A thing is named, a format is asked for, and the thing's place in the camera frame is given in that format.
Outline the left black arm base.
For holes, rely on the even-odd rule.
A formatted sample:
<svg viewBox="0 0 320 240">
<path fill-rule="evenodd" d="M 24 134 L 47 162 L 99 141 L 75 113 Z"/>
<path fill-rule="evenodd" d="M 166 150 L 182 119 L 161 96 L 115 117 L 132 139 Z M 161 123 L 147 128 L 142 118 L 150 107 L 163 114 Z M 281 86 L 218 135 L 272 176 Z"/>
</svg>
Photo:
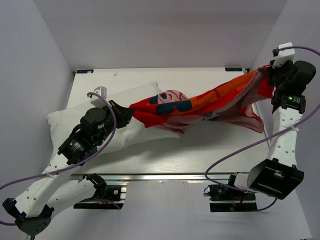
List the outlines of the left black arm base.
<svg viewBox="0 0 320 240">
<path fill-rule="evenodd" d="M 121 210 L 127 193 L 127 186 L 107 185 L 102 198 L 89 198 L 76 203 L 73 208 L 80 210 Z"/>
</svg>

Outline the red pink patterned pillowcase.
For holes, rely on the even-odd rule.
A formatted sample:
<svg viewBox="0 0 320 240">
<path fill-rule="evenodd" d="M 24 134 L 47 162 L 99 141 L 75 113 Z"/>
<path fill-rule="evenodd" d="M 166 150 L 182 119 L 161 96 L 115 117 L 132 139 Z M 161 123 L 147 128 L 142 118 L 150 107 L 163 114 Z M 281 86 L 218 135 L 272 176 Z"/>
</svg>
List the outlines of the red pink patterned pillowcase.
<svg viewBox="0 0 320 240">
<path fill-rule="evenodd" d="M 262 133 L 264 122 L 253 104 L 272 98 L 274 87 L 268 85 L 268 77 L 267 67 L 263 66 L 191 98 L 167 90 L 131 104 L 130 109 L 145 128 L 179 135 L 201 121 L 225 122 Z"/>
</svg>

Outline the white pillow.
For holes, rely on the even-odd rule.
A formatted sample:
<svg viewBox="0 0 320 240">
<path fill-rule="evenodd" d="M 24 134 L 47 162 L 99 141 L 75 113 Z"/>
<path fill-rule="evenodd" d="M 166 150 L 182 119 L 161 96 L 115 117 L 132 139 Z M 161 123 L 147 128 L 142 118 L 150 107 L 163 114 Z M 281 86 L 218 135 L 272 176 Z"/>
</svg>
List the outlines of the white pillow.
<svg viewBox="0 0 320 240">
<path fill-rule="evenodd" d="M 109 95 L 108 99 L 113 100 L 120 106 L 127 108 L 133 103 L 156 96 L 161 92 L 162 91 L 158 87 L 158 83 L 154 81 L 113 95 Z M 47 115 L 53 145 L 51 159 L 57 155 L 58 147 L 60 147 L 67 139 L 73 128 L 80 123 L 81 117 L 85 115 L 87 110 L 93 107 L 94 106 L 88 100 L 75 107 L 66 108 L 64 110 L 52 112 Z M 146 128 L 143 123 L 133 117 L 126 127 L 116 130 L 111 142 L 101 152 L 101 154 L 116 152 L 134 144 L 168 138 L 178 139 L 179 137 L 179 134 L 176 132 L 163 130 L 156 127 Z"/>
</svg>

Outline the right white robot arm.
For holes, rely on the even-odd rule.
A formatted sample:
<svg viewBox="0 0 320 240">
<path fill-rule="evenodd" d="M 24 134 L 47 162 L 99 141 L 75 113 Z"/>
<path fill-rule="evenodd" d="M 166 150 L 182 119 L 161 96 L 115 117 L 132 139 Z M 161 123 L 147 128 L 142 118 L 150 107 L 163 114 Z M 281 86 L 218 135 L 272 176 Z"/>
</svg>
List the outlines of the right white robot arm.
<svg viewBox="0 0 320 240">
<path fill-rule="evenodd" d="M 297 168 L 296 141 L 298 123 L 306 109 L 303 92 L 316 75 L 316 67 L 306 61 L 288 60 L 281 67 L 268 67 L 268 84 L 275 87 L 271 99 L 273 133 L 284 129 L 286 133 L 271 140 L 268 155 L 249 173 L 236 173 L 225 187 L 226 195 L 236 200 L 244 191 L 260 192 L 283 200 L 304 179 L 304 172 Z"/>
</svg>

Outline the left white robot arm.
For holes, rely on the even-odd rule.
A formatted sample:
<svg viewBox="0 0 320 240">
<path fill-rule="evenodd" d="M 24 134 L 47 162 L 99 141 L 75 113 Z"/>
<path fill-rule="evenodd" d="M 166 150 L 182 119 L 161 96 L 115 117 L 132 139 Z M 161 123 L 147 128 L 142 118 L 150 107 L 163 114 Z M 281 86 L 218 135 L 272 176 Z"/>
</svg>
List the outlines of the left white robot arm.
<svg viewBox="0 0 320 240">
<path fill-rule="evenodd" d="M 105 197 L 107 184 L 96 173 L 83 176 L 68 193 L 56 191 L 87 160 L 95 158 L 110 143 L 116 129 L 130 123 L 134 113 L 134 109 L 122 107 L 113 100 L 106 106 L 86 111 L 41 176 L 19 196 L 3 202 L 3 208 L 14 217 L 19 230 L 34 237 L 64 209 L 82 200 Z"/>
</svg>

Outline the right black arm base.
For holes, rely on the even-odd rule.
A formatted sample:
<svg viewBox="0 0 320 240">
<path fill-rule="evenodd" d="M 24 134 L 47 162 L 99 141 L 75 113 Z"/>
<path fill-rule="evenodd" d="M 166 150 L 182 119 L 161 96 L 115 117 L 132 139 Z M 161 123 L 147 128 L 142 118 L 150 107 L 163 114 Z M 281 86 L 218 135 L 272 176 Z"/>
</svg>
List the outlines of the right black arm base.
<svg viewBox="0 0 320 240">
<path fill-rule="evenodd" d="M 256 212 L 256 195 L 236 191 L 218 184 L 208 185 L 203 194 L 209 197 L 211 213 Z"/>
</svg>

